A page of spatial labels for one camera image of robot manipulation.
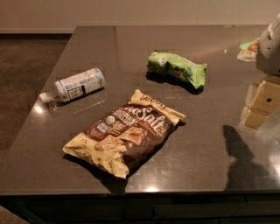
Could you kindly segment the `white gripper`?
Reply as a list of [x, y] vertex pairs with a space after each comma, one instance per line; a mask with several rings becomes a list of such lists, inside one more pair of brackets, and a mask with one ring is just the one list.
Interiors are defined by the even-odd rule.
[[258, 129], [280, 105], [280, 14], [260, 36], [256, 67], [266, 74], [276, 75], [263, 80], [257, 87], [250, 107], [241, 112], [241, 123]]

